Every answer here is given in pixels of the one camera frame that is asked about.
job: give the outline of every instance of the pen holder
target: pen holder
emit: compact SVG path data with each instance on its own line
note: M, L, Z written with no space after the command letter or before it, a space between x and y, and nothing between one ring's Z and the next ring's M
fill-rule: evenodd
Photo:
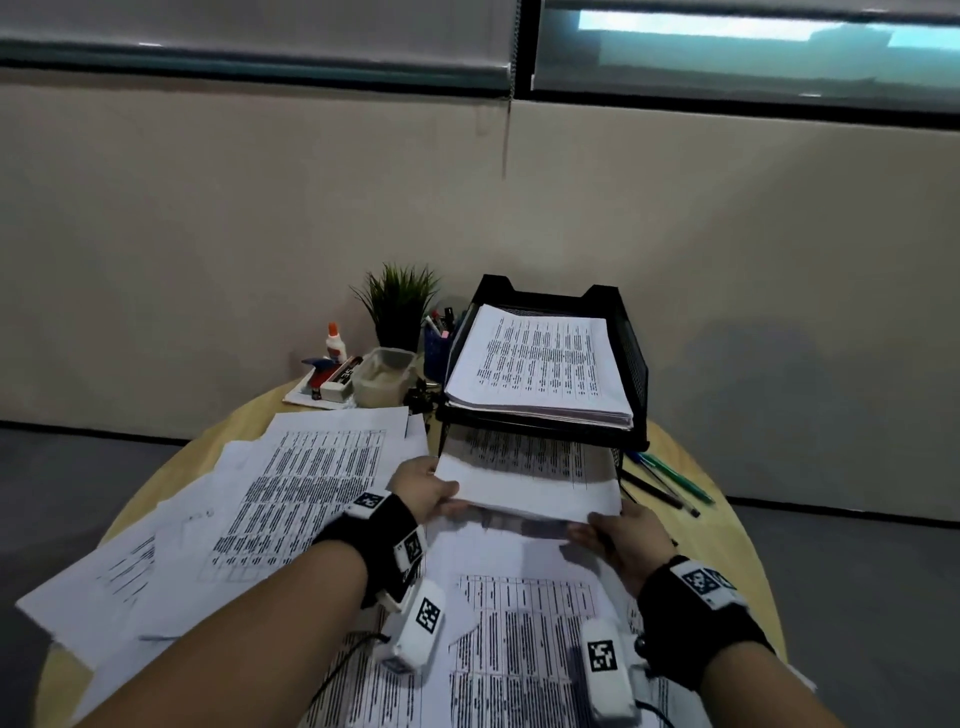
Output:
M426 378L446 384L446 362L450 359L453 331L445 339L431 327L423 329L423 374Z

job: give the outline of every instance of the wristband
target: wristband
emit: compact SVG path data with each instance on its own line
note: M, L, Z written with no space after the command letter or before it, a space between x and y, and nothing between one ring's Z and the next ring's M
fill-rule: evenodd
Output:
M406 504L393 494L372 491L361 494L340 518L328 523L313 544L321 541L342 541L360 553L367 565L363 609L384 593L389 597L381 599L385 606L396 610L426 551L423 526Z
M675 556L654 571L636 600L643 617L640 655L652 672L698 691L720 650L756 642L773 652L747 602L717 570Z

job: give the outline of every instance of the wall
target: wall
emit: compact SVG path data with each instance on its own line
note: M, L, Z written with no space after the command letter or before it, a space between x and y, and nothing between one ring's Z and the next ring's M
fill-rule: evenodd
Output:
M192 436L430 261L618 285L727 493L960 519L960 136L7 72L0 419Z

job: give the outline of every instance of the green grass-like plant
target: green grass-like plant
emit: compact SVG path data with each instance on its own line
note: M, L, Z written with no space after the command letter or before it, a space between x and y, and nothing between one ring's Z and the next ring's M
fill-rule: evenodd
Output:
M379 278L368 272L364 284L350 290L370 312L381 347L415 352L421 322L440 290L439 283L426 266L403 268L384 263Z

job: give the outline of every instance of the glue bottle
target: glue bottle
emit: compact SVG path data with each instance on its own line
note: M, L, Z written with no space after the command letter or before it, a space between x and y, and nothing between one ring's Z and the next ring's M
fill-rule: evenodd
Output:
M326 325L326 352L330 358L338 364L347 361L347 347L344 340L340 338L340 332L337 331L337 322L331 321Z

